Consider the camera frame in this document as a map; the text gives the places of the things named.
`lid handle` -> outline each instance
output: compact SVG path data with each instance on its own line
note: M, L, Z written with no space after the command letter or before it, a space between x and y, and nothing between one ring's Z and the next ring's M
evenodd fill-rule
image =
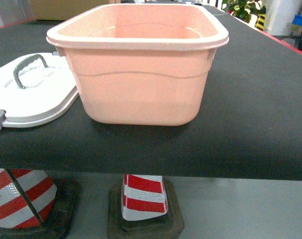
M45 58L43 58L42 55L40 54L35 54L32 56L27 57L26 59L24 59L22 62L20 62L16 68L13 71L13 77L18 85L18 87L20 89L25 89L26 87L22 85L20 79L19 79L19 73L20 71L22 71L25 67L27 67L29 64L31 64L32 62L34 62L35 60L40 59L42 61L42 64L45 68L48 68L49 66L47 65L47 62L45 61Z

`gray floor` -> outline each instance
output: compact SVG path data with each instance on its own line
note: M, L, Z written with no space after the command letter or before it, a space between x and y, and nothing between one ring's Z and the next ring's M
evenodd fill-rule
M47 173L83 189L67 239L106 239L108 190L121 175ZM166 178L185 221L180 239L302 239L302 182Z

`black rubber base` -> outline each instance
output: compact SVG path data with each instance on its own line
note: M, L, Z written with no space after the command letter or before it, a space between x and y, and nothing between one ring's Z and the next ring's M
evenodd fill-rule
M63 239L68 235L80 187L70 180L53 180L57 186L54 204L46 220L38 227L0 228L0 239Z
M109 239L177 239L184 228L184 221L174 186L164 180L168 200L167 214L141 221L130 222L122 217L122 183L109 192L108 238Z

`black table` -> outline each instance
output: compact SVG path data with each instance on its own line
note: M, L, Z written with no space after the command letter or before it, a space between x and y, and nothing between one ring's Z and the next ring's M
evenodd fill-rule
M302 56L214 7L229 31L197 117L178 127L108 125L80 99L46 125L0 130L0 167L302 180ZM34 21L0 29L0 67L53 52Z

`green leaves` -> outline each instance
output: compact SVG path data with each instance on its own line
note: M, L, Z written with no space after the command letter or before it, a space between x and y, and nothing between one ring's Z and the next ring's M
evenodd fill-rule
M257 0L223 0L222 4L227 5L226 8L231 12L231 15L247 23L250 22L252 14L258 15L260 13L258 9L260 4Z

